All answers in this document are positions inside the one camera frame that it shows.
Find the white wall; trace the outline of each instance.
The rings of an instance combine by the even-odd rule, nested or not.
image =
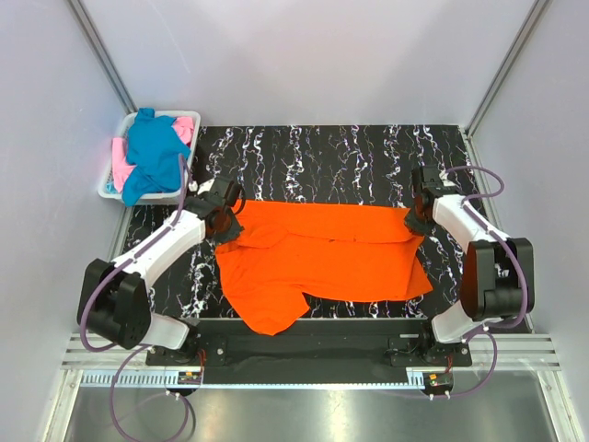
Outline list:
[[[139,106],[467,124],[532,0],[85,0]]]
[[[121,213],[96,190],[122,107],[63,0],[0,2],[0,66],[0,438],[25,442]]]
[[[589,435],[588,22],[585,0],[552,2],[474,141],[506,180],[504,227],[534,244],[534,324],[554,339]]]

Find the white plastic basket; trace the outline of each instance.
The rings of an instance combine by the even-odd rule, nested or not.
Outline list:
[[[121,125],[117,129],[117,133],[114,135],[115,137],[126,138],[127,131],[135,122],[135,116],[137,112],[130,113],[127,115]],[[191,140],[191,154],[188,157],[188,168],[190,169],[192,166],[192,160],[194,159],[194,152],[196,151],[196,140],[198,139],[199,135],[199,128],[201,126],[201,115],[198,112],[193,112],[190,110],[157,110],[156,117],[161,115],[167,115],[169,117],[191,117],[194,121],[194,134],[192,135]],[[118,200],[122,203],[122,195],[116,191],[113,185],[112,179],[112,157],[110,157],[109,165],[105,170],[104,176],[100,181],[100,185],[98,186],[98,194],[102,198],[108,198],[111,200]],[[179,201],[180,190],[170,193],[146,193],[135,205],[147,205],[147,204],[177,204]]]

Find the clothing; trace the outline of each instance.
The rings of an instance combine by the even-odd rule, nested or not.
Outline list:
[[[178,117],[172,128],[182,143],[189,145],[194,135],[194,121],[191,117]],[[121,193],[122,188],[135,169],[135,166],[127,163],[127,141],[124,138],[112,139],[112,181],[116,192]]]
[[[127,162],[135,165],[122,189],[126,205],[135,205],[146,193],[174,192],[180,187],[178,157],[190,150],[172,128],[174,118],[155,118],[151,108],[141,108],[127,133]]]
[[[244,228],[217,247],[221,286],[258,333],[274,335],[308,311],[304,293],[340,301],[408,300],[432,290],[415,253],[408,209],[248,201]]]
[[[178,117],[172,127],[176,131],[178,138],[185,145],[189,145],[194,134],[194,120],[192,117]]]
[[[125,158],[127,152],[127,141],[124,138],[116,137],[112,139],[112,181],[114,188],[118,193],[122,192],[127,178],[135,169],[127,163]]]

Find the orange t-shirt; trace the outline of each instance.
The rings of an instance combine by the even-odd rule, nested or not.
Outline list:
[[[338,301],[401,301],[432,286],[415,253],[409,209],[248,201],[244,231],[217,247],[221,286],[255,332],[287,329],[309,306],[303,293]]]

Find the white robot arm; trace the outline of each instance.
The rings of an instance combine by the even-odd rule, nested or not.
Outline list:
[[[242,228],[231,208],[240,194],[243,197],[243,189],[231,180],[206,181],[196,196],[187,198],[180,213],[174,212],[140,244],[113,262],[90,263],[78,306],[78,323],[82,323],[86,304],[100,284],[115,274],[100,290],[87,315],[91,331],[126,349],[148,343],[179,353],[196,353],[193,345],[186,345],[194,341],[187,339],[194,328],[150,312],[147,293],[182,253],[205,238],[218,243],[237,238]]]
[[[434,167],[413,170],[414,206],[405,219],[413,232],[426,235],[443,227],[466,253],[460,299],[431,320],[436,343],[459,343],[482,323],[500,322],[534,306],[534,261],[531,243],[510,238],[477,212],[445,172]],[[512,251],[527,281],[523,288],[501,241]]]

